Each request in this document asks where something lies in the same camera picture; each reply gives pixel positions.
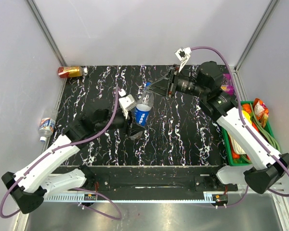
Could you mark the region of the blue bottle cap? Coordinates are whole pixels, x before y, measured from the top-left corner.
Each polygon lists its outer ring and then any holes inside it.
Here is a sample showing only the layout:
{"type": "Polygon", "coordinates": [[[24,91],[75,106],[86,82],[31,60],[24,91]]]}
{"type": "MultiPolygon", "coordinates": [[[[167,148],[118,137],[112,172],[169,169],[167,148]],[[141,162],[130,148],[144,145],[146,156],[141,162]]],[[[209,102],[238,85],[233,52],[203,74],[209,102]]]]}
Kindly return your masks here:
{"type": "Polygon", "coordinates": [[[151,85],[151,82],[147,82],[146,83],[146,86],[145,86],[145,89],[147,90],[147,89],[149,89],[149,86],[151,85]]]}

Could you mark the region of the Pepsi plastic bottle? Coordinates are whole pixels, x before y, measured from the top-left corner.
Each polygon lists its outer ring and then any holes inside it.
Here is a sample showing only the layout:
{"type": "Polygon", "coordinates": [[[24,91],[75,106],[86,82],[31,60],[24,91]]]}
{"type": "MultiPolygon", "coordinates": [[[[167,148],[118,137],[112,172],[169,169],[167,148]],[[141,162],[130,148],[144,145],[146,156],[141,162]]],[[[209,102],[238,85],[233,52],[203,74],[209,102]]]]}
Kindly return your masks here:
{"type": "Polygon", "coordinates": [[[145,127],[149,113],[154,106],[154,94],[149,89],[144,89],[134,110],[135,122],[145,127]]]}

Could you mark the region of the clear water bottle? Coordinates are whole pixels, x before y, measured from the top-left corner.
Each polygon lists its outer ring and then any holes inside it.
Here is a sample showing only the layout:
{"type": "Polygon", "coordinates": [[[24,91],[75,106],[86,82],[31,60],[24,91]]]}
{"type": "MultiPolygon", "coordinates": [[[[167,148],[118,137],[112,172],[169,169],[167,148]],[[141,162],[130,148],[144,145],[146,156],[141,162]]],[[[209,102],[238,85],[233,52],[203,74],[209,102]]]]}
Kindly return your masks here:
{"type": "Polygon", "coordinates": [[[58,111],[55,108],[47,108],[41,118],[38,134],[40,141],[45,142],[49,137],[52,136],[58,111]]]}

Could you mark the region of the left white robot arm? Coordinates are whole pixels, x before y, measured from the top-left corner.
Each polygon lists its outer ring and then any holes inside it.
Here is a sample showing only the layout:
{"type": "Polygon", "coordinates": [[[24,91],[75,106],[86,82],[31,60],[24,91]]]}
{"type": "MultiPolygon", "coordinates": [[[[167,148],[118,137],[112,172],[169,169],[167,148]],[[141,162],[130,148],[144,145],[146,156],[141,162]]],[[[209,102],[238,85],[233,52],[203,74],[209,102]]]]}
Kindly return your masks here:
{"type": "Polygon", "coordinates": [[[95,174],[86,165],[54,178],[49,175],[107,130],[122,129],[124,135],[134,140],[145,130],[144,124],[138,122],[131,112],[124,113],[122,109],[114,110],[113,114],[108,109],[83,112],[31,164],[16,173],[6,172],[1,177],[8,190],[6,194],[14,199],[20,212],[28,214],[54,194],[74,188],[96,188],[95,174]]]}

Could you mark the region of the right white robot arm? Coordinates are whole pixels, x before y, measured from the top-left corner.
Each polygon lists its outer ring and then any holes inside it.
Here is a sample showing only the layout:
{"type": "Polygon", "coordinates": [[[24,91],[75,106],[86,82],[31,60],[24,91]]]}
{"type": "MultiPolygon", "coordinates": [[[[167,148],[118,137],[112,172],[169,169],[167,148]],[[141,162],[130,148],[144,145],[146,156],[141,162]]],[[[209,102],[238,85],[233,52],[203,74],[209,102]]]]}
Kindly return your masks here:
{"type": "Polygon", "coordinates": [[[221,89],[223,73],[213,62],[204,62],[195,77],[187,77],[173,65],[170,72],[149,85],[149,91],[164,97],[176,92],[199,98],[202,111],[225,129],[243,148],[251,164],[242,167],[224,166],[210,177],[210,186],[219,191],[227,184],[246,184],[263,194],[289,169],[289,154],[270,145],[243,116],[234,96],[221,89]]]}

